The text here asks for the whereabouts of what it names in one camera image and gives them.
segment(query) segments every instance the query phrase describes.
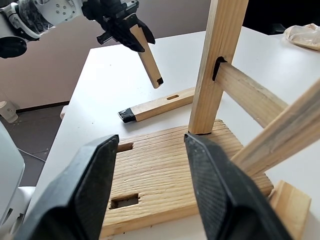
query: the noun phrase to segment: baseboard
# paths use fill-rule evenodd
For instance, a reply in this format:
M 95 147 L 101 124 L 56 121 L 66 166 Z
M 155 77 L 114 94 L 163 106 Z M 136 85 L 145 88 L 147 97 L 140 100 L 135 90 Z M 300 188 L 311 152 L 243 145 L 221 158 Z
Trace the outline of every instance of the baseboard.
M 70 103 L 70 101 L 61 101 L 61 102 L 50 103 L 50 104 L 46 104 L 46 105 L 32 106 L 32 107 L 17 109 L 16 113 L 20 114 L 20 113 L 25 113 L 25 112 L 35 111 L 35 110 L 41 110 L 41 109 L 48 109 L 48 108 L 53 108 L 53 107 L 65 106 L 65 105 L 68 105 L 69 103 Z

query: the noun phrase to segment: wooden board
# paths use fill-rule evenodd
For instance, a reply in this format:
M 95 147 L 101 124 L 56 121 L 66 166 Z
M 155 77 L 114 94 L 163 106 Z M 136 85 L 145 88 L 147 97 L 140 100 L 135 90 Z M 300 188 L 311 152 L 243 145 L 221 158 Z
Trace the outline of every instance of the wooden board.
M 161 74 L 159 72 L 158 66 L 156 64 L 155 58 L 151 52 L 145 34 L 141 27 L 134 25 L 130 28 L 130 32 L 136 37 L 139 43 L 144 48 L 145 52 L 138 52 L 146 73 L 152 83 L 152 86 L 157 89 L 161 84 L 164 83 Z
M 270 204 L 294 240 L 300 240 L 309 214 L 311 198 L 285 181 L 274 188 Z
M 320 79 L 232 160 L 249 176 L 254 176 L 281 163 L 318 139 Z
M 268 89 L 227 62 L 220 64 L 216 83 L 263 128 L 288 106 Z
M 184 143 L 187 131 L 187 126 L 180 126 L 120 140 L 101 237 L 198 213 Z M 229 158 L 243 147 L 221 120 L 206 137 L 221 145 Z M 269 195 L 273 186 L 264 173 L 252 179 Z M 130 198 L 138 204 L 111 204 Z
M 194 99 L 195 88 L 188 88 L 175 92 L 169 96 L 160 97 L 120 111 L 118 114 L 124 123 L 139 122 L 159 114 L 163 114 L 184 105 L 191 104 Z
M 232 63 L 248 0 L 211 0 L 189 132 L 211 132 L 223 94 L 213 81 L 217 58 Z

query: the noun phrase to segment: wooden rung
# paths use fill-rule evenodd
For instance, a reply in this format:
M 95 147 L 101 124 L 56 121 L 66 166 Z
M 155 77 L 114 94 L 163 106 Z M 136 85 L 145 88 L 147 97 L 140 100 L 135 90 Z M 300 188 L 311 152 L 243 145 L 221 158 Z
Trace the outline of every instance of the wooden rung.
M 249 176 L 253 176 L 281 163 L 318 139 L 320 79 L 232 160 Z
M 146 70 L 146 73 L 149 76 L 152 86 L 157 89 L 161 84 L 164 83 L 164 81 L 161 77 L 158 66 L 149 47 L 146 36 L 142 28 L 137 24 L 130 28 L 130 32 L 136 37 L 136 39 L 144 48 L 144 52 L 139 52 L 139 56 Z
M 191 104 L 195 88 L 188 88 L 120 111 L 118 114 L 124 123 L 139 122 L 159 114 L 163 114 L 184 105 Z
M 270 204 L 294 240 L 304 233 L 311 198 L 285 181 L 274 188 Z
M 268 89 L 227 62 L 220 64 L 215 81 L 263 128 L 288 106 Z
M 211 132 L 223 90 L 213 81 L 216 60 L 232 63 L 248 0 L 211 0 L 203 52 L 193 98 L 188 130 Z

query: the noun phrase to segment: plastic bag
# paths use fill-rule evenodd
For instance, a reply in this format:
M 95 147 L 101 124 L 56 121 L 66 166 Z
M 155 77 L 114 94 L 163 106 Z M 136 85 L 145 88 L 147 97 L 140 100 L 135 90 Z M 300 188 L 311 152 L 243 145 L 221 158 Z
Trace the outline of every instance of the plastic bag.
M 320 27 L 313 23 L 291 26 L 284 31 L 284 37 L 295 45 L 320 51 Z

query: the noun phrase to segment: wood joint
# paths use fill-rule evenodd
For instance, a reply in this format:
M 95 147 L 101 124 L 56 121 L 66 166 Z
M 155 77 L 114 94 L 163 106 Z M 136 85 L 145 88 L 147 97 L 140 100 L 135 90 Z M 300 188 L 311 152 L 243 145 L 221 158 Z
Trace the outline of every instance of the wood joint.
M 215 60 L 215 64 L 213 67 L 213 75 L 212 75 L 212 80 L 215 82 L 216 81 L 216 77 L 218 75 L 218 71 L 219 71 L 219 67 L 221 63 L 227 63 L 227 61 L 224 59 L 223 56 L 219 56 L 216 60 Z

